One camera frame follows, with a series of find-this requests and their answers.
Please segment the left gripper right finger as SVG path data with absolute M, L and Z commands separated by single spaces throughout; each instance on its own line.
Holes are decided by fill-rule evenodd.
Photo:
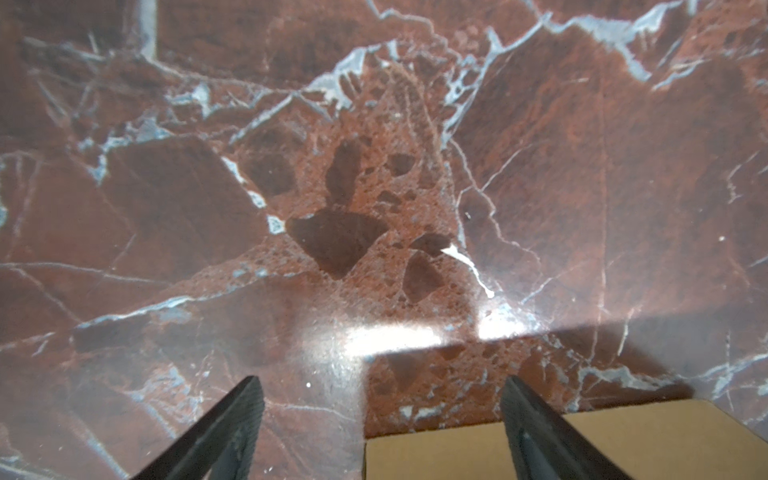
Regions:
M 500 411 L 519 479 L 630 477 L 516 375 L 504 383 Z

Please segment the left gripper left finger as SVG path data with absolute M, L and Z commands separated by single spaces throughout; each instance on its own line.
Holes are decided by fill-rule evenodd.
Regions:
M 135 477 L 248 478 L 264 409 L 259 378 L 244 378 Z

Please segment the brown cardboard box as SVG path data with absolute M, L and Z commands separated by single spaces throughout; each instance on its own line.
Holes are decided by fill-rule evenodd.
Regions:
M 568 414 L 635 479 L 764 479 L 767 443 L 703 400 Z M 394 435 L 365 448 L 367 479 L 513 479 L 501 423 Z

